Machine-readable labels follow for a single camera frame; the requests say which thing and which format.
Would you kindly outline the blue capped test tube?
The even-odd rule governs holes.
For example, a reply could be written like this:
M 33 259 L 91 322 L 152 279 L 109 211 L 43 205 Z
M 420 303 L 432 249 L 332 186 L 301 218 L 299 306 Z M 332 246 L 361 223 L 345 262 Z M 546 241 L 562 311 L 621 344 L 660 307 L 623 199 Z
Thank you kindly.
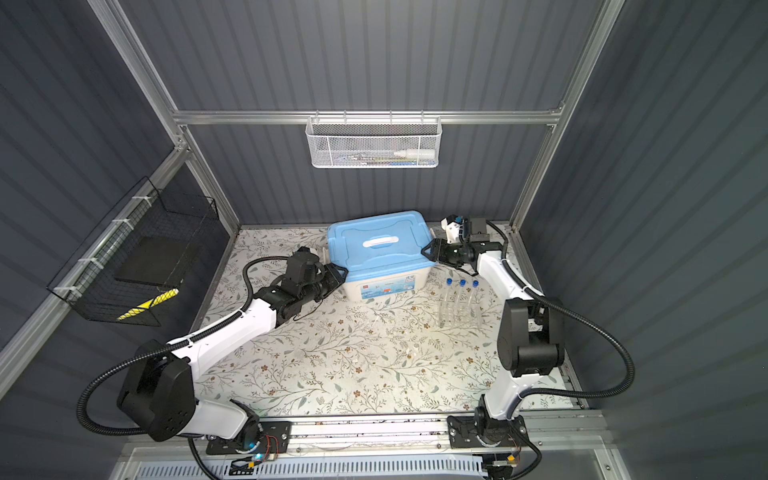
M 465 301 L 464 297 L 466 294 L 466 288 L 467 288 L 467 280 L 461 279 L 458 284 L 458 290 L 455 296 L 455 302 L 454 302 L 454 319 L 460 320 L 465 311 Z
M 445 281 L 445 287 L 444 287 L 441 301 L 439 304 L 439 315 L 440 315 L 440 321 L 442 323 L 444 323 L 449 316 L 448 310 L 449 310 L 450 298 L 452 293 L 453 293 L 453 279 L 451 277 L 448 277 Z
M 479 281 L 473 280 L 471 292 L 468 299 L 467 311 L 471 318 L 479 320 L 481 318 L 481 309 L 478 303 L 478 287 Z

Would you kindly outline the white plastic storage bin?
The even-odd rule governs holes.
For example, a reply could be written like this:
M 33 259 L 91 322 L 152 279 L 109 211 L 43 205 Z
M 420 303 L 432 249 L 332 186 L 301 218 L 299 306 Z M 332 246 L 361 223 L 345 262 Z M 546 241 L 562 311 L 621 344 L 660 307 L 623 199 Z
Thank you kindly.
M 349 271 L 342 290 L 354 302 L 422 288 L 435 265 L 421 255 L 422 248 L 396 236 L 329 241 L 331 262 Z

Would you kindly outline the blue plastic bin lid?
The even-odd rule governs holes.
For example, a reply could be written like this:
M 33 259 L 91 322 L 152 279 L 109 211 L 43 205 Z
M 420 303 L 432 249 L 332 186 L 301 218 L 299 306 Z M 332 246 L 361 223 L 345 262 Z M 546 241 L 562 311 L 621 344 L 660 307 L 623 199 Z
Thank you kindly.
M 433 267 L 422 254 L 432 240 L 417 211 L 337 222 L 327 230 L 330 261 L 348 270 L 348 283 Z

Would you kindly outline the clear test tube rack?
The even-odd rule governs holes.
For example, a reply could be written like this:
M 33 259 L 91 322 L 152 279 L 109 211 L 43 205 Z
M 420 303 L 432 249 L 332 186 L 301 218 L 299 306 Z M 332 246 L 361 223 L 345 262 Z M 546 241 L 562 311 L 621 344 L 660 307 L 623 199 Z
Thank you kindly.
M 442 295 L 438 305 L 437 325 L 440 328 L 479 324 L 481 320 L 477 288 L 458 286 Z

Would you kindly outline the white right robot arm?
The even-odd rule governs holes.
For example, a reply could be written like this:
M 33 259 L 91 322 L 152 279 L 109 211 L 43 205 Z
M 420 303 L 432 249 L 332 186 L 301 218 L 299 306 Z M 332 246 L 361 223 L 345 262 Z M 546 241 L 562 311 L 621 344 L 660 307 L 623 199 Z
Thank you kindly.
M 481 396 L 469 432 L 484 446 L 519 442 L 524 427 L 515 421 L 515 413 L 524 395 L 564 361 L 562 315 L 513 270 L 508 239 L 490 239 L 488 228 L 503 233 L 498 226 L 481 218 L 450 215 L 441 220 L 441 228 L 445 236 L 431 240 L 422 255 L 460 271 L 471 267 L 503 301 L 496 347 L 502 370 Z

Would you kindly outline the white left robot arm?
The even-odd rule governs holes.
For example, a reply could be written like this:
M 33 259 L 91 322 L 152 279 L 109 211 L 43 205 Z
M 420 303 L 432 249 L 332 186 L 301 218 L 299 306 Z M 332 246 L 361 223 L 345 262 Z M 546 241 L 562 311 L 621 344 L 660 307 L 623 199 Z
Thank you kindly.
M 347 268 L 321 263 L 306 247 L 284 260 L 284 274 L 266 287 L 249 287 L 233 314 L 171 342 L 168 353 L 151 356 L 149 347 L 140 349 L 143 358 L 129 366 L 117 406 L 142 432 L 158 442 L 213 436 L 237 442 L 243 452 L 256 448 L 262 435 L 258 415 L 236 400 L 198 398 L 195 383 L 247 342 L 296 317 L 305 304 L 330 296 L 348 275 Z

